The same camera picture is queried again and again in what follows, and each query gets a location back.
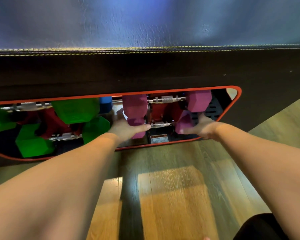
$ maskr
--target red trim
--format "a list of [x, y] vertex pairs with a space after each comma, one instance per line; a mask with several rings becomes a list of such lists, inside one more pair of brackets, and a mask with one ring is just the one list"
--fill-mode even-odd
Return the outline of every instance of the red trim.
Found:
[[[208, 88], [183, 88], [183, 89], [168, 89], [168, 90], [153, 90], [153, 91], [143, 91], [143, 92], [124, 92], [124, 93], [109, 93], [109, 94], [99, 94], [99, 95], [84, 95], [84, 96], [71, 96], [71, 97], [52, 97], [52, 98], [41, 98], [41, 99], [23, 99], [23, 100], [11, 100], [11, 101], [1, 101], [1, 104], [14, 104], [14, 103], [24, 103], [24, 102], [36, 102], [36, 101], [58, 101], [58, 100], [68, 100], [68, 99], [87, 99], [87, 98], [99, 98], [99, 97], [120, 97], [123, 95], [137, 95], [137, 94], [145, 94], [145, 93], [165, 93], [165, 92], [186, 92], [186, 91], [196, 91], [196, 90], [212, 90], [212, 89], [222, 89], [222, 88], [233, 88], [237, 90], [236, 97], [232, 100], [232, 102], [228, 105], [228, 107], [223, 111], [223, 113], [219, 116], [217, 121], [219, 121], [225, 113], [231, 108], [231, 106], [240, 98], [242, 94], [242, 89], [238, 86], [218, 86], [218, 87], [208, 87]], [[151, 147], [151, 146], [160, 146], [160, 145], [168, 145], [173, 143], [180, 143], [186, 141], [195, 141], [200, 139], [200, 137], [188, 139], [188, 140], [180, 140], [180, 141], [170, 141], [170, 142], [162, 142], [157, 144], [146, 144], [146, 145], [134, 145], [134, 146], [126, 146], [126, 147], [119, 147], [116, 151], [124, 150], [124, 149], [133, 149], [133, 148], [143, 148], [143, 147]], [[0, 157], [4, 157], [10, 160], [16, 161], [41, 161], [47, 160], [52, 157], [42, 157], [36, 159], [22, 159], [22, 158], [15, 158], [9, 157], [2, 153], [0, 153]]]

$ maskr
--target hand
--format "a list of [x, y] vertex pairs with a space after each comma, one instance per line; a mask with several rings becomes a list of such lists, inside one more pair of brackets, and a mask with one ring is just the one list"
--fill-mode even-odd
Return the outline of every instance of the hand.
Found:
[[214, 139], [217, 141], [216, 128], [224, 123], [216, 122], [204, 115], [204, 113], [199, 116], [199, 123], [192, 128], [185, 128], [184, 134], [197, 134], [203, 139]]
[[124, 109], [117, 111], [117, 115], [113, 118], [113, 125], [108, 133], [113, 133], [119, 138], [119, 143], [129, 140], [136, 133], [147, 131], [151, 128], [149, 124], [142, 124], [138, 126], [131, 126], [124, 118]]

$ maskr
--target warning sticker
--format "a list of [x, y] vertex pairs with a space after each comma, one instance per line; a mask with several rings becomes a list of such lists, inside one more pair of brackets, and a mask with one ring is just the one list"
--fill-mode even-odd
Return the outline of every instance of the warning sticker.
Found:
[[150, 136], [150, 139], [151, 139], [151, 144], [169, 142], [167, 134]]

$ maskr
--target wooden floor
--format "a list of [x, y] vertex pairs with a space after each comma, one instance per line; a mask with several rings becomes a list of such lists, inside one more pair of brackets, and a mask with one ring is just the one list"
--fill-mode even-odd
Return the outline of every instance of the wooden floor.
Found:
[[[300, 148], [300, 100], [251, 131]], [[0, 183], [35, 164], [0, 168]], [[269, 212], [222, 146], [196, 141], [115, 153], [87, 240], [232, 239]]]

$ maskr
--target dumbbell rack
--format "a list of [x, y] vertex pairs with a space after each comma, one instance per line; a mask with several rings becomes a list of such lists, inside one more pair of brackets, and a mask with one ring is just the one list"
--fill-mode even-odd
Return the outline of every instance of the dumbbell rack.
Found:
[[[226, 92], [226, 88], [234, 88], [237, 90], [238, 94], [235, 99], [231, 100]], [[36, 102], [36, 101], [59, 101], [59, 100], [67, 100], [67, 99], [83, 99], [83, 98], [96, 98], [96, 97], [106, 97], [113, 96], [113, 101], [117, 101], [120, 99], [120, 96], [126, 95], [137, 95], [137, 94], [155, 94], [155, 93], [176, 93], [180, 94], [182, 92], [194, 91], [194, 90], [211, 90], [212, 91], [212, 100], [205, 110], [205, 115], [211, 117], [213, 120], [220, 120], [221, 117], [230, 109], [230, 107], [239, 99], [241, 95], [241, 89], [236, 86], [220, 86], [220, 87], [209, 87], [209, 88], [185, 88], [185, 89], [175, 89], [175, 90], [157, 90], [157, 91], [144, 91], [144, 92], [131, 92], [131, 93], [123, 93], [123, 94], [104, 94], [104, 95], [89, 95], [89, 96], [76, 96], [76, 97], [65, 97], [65, 98], [42, 98], [42, 99], [33, 99], [33, 100], [19, 100], [19, 101], [2, 101], [0, 105], [5, 106], [7, 109], [10, 104], [16, 104], [21, 102]], [[180, 106], [183, 106], [183, 103], [186, 103], [182, 96], [179, 96], [180, 99], [174, 101], [175, 103], [179, 103]], [[111, 117], [110, 114], [101, 114], [102, 117], [109, 120]], [[193, 124], [195, 125], [198, 121], [198, 113], [191, 113], [191, 118]], [[74, 148], [77, 148], [83, 145], [82, 139], [76, 137], [78, 139], [69, 140], [69, 141], [54, 141], [56, 150], [44, 156], [35, 156], [31, 158], [22, 158], [20, 156], [20, 152], [15, 145], [15, 139], [18, 136], [20, 131], [20, 126], [17, 125], [15, 129], [4, 130], [0, 132], [0, 157], [17, 160], [17, 161], [40, 161], [46, 160], [53, 156], [62, 154]], [[197, 135], [183, 135], [177, 134], [174, 130], [174, 126], [166, 126], [161, 128], [151, 128], [146, 136], [140, 139], [132, 139], [129, 140], [117, 148], [117, 150], [123, 149], [132, 149], [132, 148], [141, 148], [148, 146], [159, 146], [166, 145], [178, 142], [185, 141], [194, 141], [199, 140], [200, 137]]]

